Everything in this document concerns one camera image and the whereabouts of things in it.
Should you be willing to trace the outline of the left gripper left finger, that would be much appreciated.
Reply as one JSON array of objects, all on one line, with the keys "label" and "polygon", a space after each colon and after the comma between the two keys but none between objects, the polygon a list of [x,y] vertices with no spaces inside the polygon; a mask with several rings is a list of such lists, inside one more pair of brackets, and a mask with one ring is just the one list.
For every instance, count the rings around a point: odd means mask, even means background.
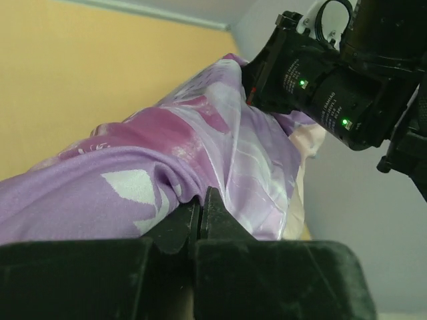
[{"label": "left gripper left finger", "polygon": [[1,247],[2,319],[192,319],[189,244],[199,204],[144,237]]}]

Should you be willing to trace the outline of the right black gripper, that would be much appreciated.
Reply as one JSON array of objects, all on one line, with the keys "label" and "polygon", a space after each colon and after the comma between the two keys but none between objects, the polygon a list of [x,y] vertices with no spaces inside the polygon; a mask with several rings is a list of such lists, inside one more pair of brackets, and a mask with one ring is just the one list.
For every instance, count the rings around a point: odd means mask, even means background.
[{"label": "right black gripper", "polygon": [[268,113],[301,110],[314,97],[320,76],[320,46],[298,33],[302,15],[285,11],[262,50],[242,67],[246,103]]}]

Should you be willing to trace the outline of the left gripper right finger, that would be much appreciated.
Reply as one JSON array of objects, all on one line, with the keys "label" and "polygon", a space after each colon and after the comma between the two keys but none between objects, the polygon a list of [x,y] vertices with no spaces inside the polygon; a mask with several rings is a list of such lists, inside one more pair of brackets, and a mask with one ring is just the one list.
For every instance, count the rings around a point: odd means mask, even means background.
[{"label": "left gripper right finger", "polygon": [[209,188],[194,249],[196,319],[375,319],[355,254],[335,241],[258,241]]}]

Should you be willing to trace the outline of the purple princess pillowcase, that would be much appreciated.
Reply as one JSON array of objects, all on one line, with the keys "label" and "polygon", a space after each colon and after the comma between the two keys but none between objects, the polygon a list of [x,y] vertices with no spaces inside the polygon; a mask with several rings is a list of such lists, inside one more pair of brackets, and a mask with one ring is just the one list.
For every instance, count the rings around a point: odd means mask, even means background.
[{"label": "purple princess pillowcase", "polygon": [[256,239],[298,239],[305,162],[325,130],[303,113],[245,102],[244,61],[229,54],[153,107],[1,182],[1,242],[147,233],[209,187]]}]

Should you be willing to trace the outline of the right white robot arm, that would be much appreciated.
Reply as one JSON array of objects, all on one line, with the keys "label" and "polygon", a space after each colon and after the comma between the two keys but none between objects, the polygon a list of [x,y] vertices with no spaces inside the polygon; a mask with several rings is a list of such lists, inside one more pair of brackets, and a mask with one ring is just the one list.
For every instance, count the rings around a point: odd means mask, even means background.
[{"label": "right white robot arm", "polygon": [[426,2],[344,1],[348,21],[325,35],[326,1],[285,11],[242,68],[246,101],[266,113],[301,111],[354,151],[390,145],[382,173],[426,194]]}]

